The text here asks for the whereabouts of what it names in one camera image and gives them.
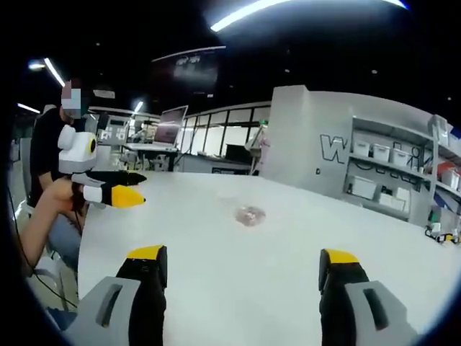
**transparent plastic bag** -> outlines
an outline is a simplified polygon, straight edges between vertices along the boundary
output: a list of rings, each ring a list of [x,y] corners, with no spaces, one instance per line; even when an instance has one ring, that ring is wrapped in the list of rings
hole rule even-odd
[[[236,220],[244,226],[254,227],[266,219],[266,213],[260,208],[246,206],[237,208],[235,217]]]

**screen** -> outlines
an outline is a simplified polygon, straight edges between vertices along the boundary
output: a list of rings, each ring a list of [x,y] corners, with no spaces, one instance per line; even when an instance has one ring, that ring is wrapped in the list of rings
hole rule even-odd
[[[214,94],[222,49],[178,53],[151,63],[152,97],[164,104],[188,103],[194,95]]]
[[[107,113],[100,114],[99,119],[98,119],[97,129],[105,130],[108,122],[109,122],[109,115]]]
[[[174,145],[186,112],[187,106],[183,106],[161,113],[160,123],[158,124],[153,141]]]

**small robot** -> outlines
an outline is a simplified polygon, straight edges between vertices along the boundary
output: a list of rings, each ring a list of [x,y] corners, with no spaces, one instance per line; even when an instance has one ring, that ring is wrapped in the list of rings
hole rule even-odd
[[[97,163],[97,139],[94,133],[79,132],[65,125],[58,139],[59,172],[71,177],[74,206],[79,210],[84,200],[99,206],[111,205],[129,208],[143,204],[146,199],[130,188],[146,180],[142,174],[127,171],[97,171],[92,169]],[[83,196],[79,192],[83,185]]]
[[[424,231],[426,236],[439,244],[443,244],[446,241],[459,244],[461,242],[460,229],[461,216],[438,205],[431,207],[429,224]]]

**jeans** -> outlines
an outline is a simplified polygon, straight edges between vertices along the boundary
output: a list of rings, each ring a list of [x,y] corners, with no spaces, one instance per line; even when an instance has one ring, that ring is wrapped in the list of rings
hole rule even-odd
[[[48,241],[51,249],[59,253],[63,262],[77,272],[81,236],[79,230],[64,215],[59,214],[51,226]]]
[[[46,312],[58,325],[59,330],[66,330],[77,317],[76,312],[63,311],[59,309],[46,308]]]

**ceiling light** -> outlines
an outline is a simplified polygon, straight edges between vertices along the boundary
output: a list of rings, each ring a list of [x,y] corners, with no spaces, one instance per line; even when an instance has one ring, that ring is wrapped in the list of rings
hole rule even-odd
[[[48,67],[48,70],[50,70],[51,74],[54,75],[54,77],[56,78],[56,80],[58,81],[58,83],[64,87],[64,81],[63,79],[61,78],[61,76],[59,76],[59,73],[56,71],[55,69],[55,66],[53,66],[53,64],[51,63],[50,59],[46,58],[45,59],[45,64],[46,64],[46,67]]]
[[[29,106],[23,105],[22,103],[18,103],[17,106],[20,107],[20,108],[23,108],[23,109],[25,109],[25,110],[30,110],[31,112],[40,114],[40,111],[39,111],[39,110],[36,110],[36,109],[31,108],[31,107],[29,107]]]
[[[293,1],[293,0],[259,0],[254,2],[253,4],[249,4],[248,6],[242,7],[238,11],[235,11],[232,14],[229,14],[227,17],[223,18],[220,20],[218,23],[214,24],[211,27],[211,30],[214,32],[218,32],[228,25],[231,25],[234,22],[237,22],[238,20],[249,16],[250,14],[253,14],[254,12],[257,12],[259,10],[265,9],[269,6],[281,4],[283,2],[288,2],[288,1]],[[406,9],[406,6],[399,0],[382,0],[386,2],[390,2],[391,4],[403,7]]]
[[[134,112],[134,113],[139,112],[139,110],[141,109],[141,107],[142,107],[143,105],[144,105],[144,102],[139,101],[139,102],[138,102],[138,105],[137,105],[136,108],[135,108],[135,112]]]
[[[42,68],[45,68],[46,65],[42,64],[42,63],[30,63],[29,64],[29,69],[30,70],[33,70],[33,71],[38,71],[38,70],[41,70]]]

